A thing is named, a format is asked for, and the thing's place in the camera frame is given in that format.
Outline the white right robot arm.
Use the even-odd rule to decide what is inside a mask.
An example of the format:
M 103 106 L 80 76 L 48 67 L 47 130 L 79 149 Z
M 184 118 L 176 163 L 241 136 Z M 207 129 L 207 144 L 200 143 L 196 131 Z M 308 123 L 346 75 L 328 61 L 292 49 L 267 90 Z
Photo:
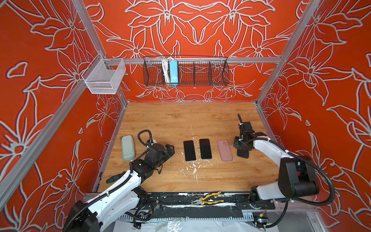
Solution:
M 313 206 L 326 206 L 334 201 L 336 193 L 333 182 L 309 157 L 299 156 L 273 141 L 265 133 L 254 131 L 250 122 L 240 121 L 238 127 L 240 133 L 233 142 L 238 157 L 247 159 L 255 149 L 279 167 L 277 181 L 251 188 L 251 205 L 258 206 L 269 200 L 294 200 Z M 306 200 L 306 197 L 318 195 L 320 192 L 318 175 L 322 176 L 328 185 L 328 197 L 320 202 Z

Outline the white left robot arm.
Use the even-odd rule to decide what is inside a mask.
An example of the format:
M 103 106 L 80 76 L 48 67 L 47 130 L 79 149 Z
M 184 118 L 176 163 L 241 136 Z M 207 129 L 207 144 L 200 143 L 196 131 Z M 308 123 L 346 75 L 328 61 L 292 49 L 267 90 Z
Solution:
M 140 185 L 158 171 L 175 154 L 174 146 L 153 143 L 148 146 L 145 158 L 136 158 L 129 169 L 108 189 L 88 200 L 76 202 L 67 217 L 64 232 L 103 232 L 121 215 L 141 204 L 146 193 Z

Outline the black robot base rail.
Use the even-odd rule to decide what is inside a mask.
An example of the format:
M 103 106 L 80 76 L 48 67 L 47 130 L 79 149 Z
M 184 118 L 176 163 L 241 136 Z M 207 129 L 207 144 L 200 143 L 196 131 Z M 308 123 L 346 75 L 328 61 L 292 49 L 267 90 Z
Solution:
M 172 220 L 218 220 L 249 222 L 258 218 L 266 219 L 267 213 L 276 209 L 273 200 L 253 205 L 249 192 L 224 191 L 213 200 L 224 200 L 217 205 L 195 206 L 190 203 L 210 192 L 148 192 L 142 196 L 139 216 L 142 219 L 152 215 L 149 223 Z

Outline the pink phone case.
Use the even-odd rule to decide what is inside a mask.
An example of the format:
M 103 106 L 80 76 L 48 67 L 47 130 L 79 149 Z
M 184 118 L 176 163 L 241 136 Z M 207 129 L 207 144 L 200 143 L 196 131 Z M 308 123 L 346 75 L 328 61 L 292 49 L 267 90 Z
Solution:
M 231 148 L 227 140 L 217 141 L 218 151 L 223 162 L 233 161 Z

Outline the silver phone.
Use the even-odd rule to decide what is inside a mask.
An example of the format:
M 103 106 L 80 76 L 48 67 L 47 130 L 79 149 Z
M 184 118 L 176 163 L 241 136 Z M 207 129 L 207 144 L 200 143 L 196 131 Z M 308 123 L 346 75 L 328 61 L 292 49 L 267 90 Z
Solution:
M 185 161 L 195 161 L 196 153 L 194 142 L 192 140 L 184 141 L 184 152 L 185 152 Z

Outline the black smartphone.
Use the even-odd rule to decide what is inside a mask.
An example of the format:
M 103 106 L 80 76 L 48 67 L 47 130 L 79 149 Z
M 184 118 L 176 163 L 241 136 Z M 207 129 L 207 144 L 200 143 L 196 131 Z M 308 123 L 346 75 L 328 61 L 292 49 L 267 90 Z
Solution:
M 249 150 L 237 149 L 237 156 L 243 159 L 249 158 Z

